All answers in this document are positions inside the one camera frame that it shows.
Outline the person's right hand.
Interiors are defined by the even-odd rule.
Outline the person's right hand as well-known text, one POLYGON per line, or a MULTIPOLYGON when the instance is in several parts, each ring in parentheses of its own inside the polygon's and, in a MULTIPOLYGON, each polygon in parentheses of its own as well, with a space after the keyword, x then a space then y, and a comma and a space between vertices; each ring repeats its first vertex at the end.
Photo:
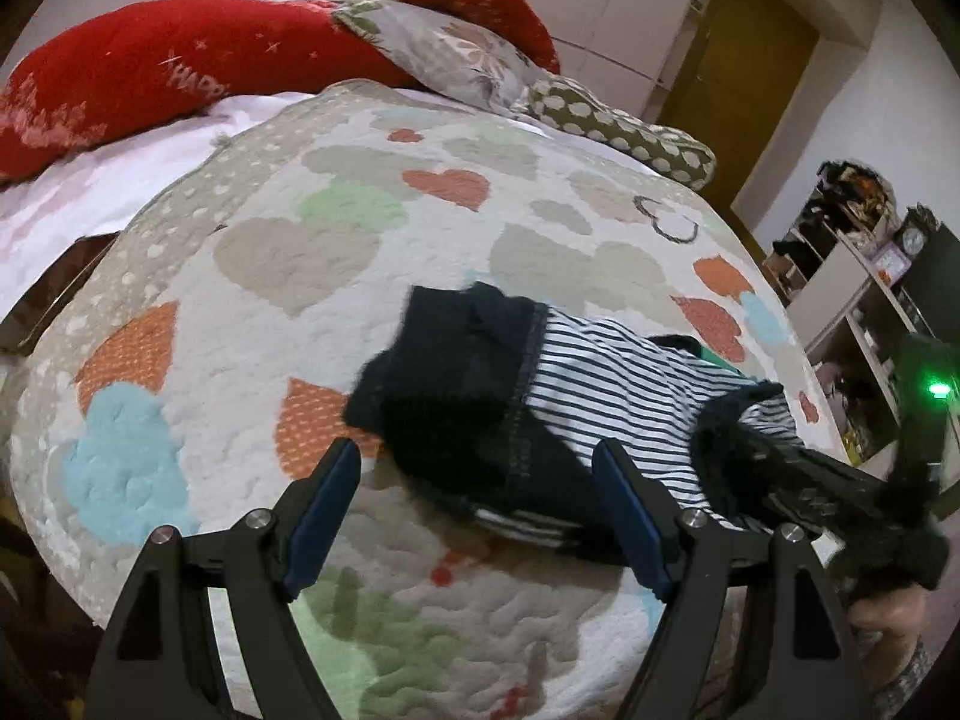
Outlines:
POLYGON ((913 660, 926 606, 928 592, 919 585, 862 598, 851 606, 848 617, 853 628, 867 637, 862 668, 873 691, 895 681, 913 660))

